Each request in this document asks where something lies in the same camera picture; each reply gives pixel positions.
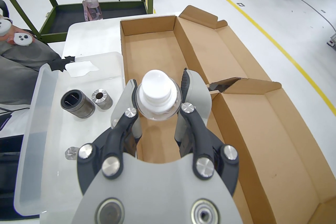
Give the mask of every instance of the clear plastic bin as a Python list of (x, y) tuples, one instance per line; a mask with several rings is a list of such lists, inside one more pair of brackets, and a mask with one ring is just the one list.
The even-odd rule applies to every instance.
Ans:
[[(112, 111), (125, 88), (122, 55), (112, 52), (76, 58), (76, 62), (79, 61), (91, 61), (99, 70), (82, 77), (70, 77), (67, 71), (51, 71), (48, 64), (41, 67), (15, 188), (14, 206), (22, 215), (48, 211), (64, 211), (72, 215), (82, 194), (77, 179), (77, 161), (67, 160), (65, 152), (71, 146), (81, 147), (93, 142), (111, 126)], [(61, 97), (71, 89), (79, 89), (91, 98), (93, 91), (99, 88), (104, 88), (113, 99), (109, 110), (96, 106), (92, 116), (80, 119), (60, 106)]]

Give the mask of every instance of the cardboard piece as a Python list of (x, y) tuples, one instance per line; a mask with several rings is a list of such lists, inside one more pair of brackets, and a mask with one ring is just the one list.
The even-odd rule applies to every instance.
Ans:
[[(336, 217), (328, 201), (336, 180), (300, 114), (272, 82), (227, 22), (188, 6), (179, 17), (121, 21), (125, 78), (141, 82), (151, 69), (180, 83), (185, 67), (211, 87), (207, 127), (239, 152), (234, 201), (247, 223), (317, 223)], [(140, 118), (138, 158), (167, 163), (180, 158), (174, 140), (177, 116), (164, 122)]]

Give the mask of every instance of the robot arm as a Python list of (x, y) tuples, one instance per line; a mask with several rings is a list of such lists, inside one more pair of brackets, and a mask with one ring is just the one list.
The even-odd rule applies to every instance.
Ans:
[(198, 73), (185, 70), (184, 77), (189, 82), (181, 86), (184, 103), (175, 133), (175, 139), (180, 139), (176, 141), (181, 159), (151, 164), (135, 158), (135, 137), (140, 133), (132, 130), (139, 121), (132, 96), (137, 87), (129, 85), (136, 85), (135, 81), (129, 81), (126, 89), (132, 89), (125, 89), (119, 102), (130, 106), (113, 128), (78, 152), (83, 199), (72, 224), (242, 224), (232, 199), (238, 180), (238, 153), (206, 128), (208, 108), (188, 102), (197, 97), (194, 93), (200, 99), (199, 94), (207, 95), (203, 100), (211, 102)]

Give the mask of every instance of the yellow floor line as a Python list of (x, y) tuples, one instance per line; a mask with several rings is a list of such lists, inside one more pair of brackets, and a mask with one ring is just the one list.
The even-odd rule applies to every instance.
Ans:
[[(148, 7), (147, 3), (148, 3), (148, 0), (146, 0), (146, 7)], [(156, 14), (156, 11), (155, 11), (154, 7), (153, 7), (153, 14)]]
[(237, 4), (235, 4), (231, 0), (226, 0), (229, 4), (231, 4), (235, 9), (237, 9), (244, 17), (249, 20), (264, 36), (270, 40), (275, 47), (278, 48), (279, 51), (283, 53), (285, 57), (295, 66), (296, 69), (299, 70), (299, 72), (305, 77), (305, 79), (311, 84), (311, 86), (316, 90), (316, 92), (321, 96), (323, 101), (327, 104), (327, 106), (330, 108), (332, 113), (336, 116), (336, 108), (332, 104), (332, 102), (328, 99), (328, 97), (323, 93), (321, 88), (318, 87), (318, 85), (313, 81), (313, 79), (307, 74), (307, 72), (289, 55), (288, 52), (285, 51), (284, 48), (281, 47), (281, 45), (274, 39), (272, 36), (270, 36), (259, 24), (254, 21), (245, 11), (243, 11)]

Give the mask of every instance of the water bottle lid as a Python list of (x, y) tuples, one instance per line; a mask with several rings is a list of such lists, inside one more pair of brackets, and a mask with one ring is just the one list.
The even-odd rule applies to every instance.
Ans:
[(150, 70), (143, 77), (139, 89), (141, 103), (153, 113), (164, 113), (172, 108), (177, 98), (174, 82), (165, 72)]

